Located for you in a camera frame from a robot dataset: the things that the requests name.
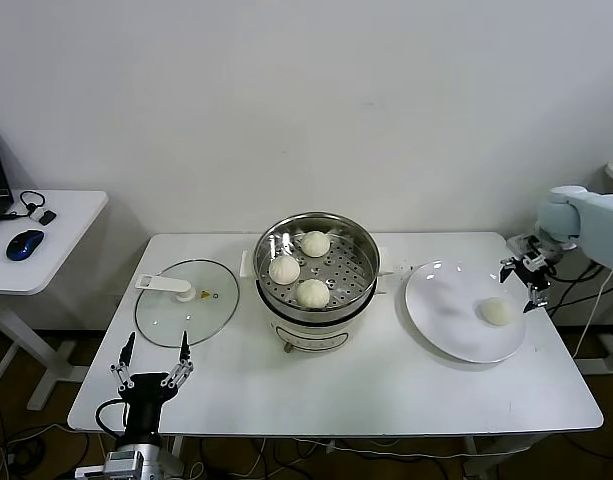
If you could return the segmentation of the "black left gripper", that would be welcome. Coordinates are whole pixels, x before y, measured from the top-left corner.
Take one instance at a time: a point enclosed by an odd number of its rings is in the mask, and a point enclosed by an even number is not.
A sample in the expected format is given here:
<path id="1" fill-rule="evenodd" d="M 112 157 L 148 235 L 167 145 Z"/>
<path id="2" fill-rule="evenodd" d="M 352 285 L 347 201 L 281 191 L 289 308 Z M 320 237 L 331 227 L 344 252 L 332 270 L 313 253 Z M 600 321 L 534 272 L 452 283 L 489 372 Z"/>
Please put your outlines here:
<path id="1" fill-rule="evenodd" d="M 194 370 L 187 332 L 183 332 L 178 363 L 167 373 L 135 374 L 129 366 L 136 333 L 132 332 L 121 348 L 119 359 L 110 365 L 121 399 L 128 405 L 122 439 L 159 439 L 163 405 L 173 399 Z"/>

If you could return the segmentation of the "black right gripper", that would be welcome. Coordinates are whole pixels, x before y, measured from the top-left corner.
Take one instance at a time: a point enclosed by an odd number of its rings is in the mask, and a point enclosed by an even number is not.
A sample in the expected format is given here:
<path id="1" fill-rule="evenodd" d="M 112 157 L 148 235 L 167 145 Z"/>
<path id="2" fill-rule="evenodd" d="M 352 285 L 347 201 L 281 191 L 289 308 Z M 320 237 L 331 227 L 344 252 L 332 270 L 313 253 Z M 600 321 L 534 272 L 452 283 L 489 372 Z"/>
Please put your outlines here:
<path id="1" fill-rule="evenodd" d="M 547 276 L 551 272 L 550 264 L 543 254 L 527 254 L 521 259 L 509 257 L 501 261 L 499 282 L 504 283 L 516 270 L 516 275 L 528 289 L 528 301 L 523 308 L 524 313 L 548 305 L 550 281 Z"/>

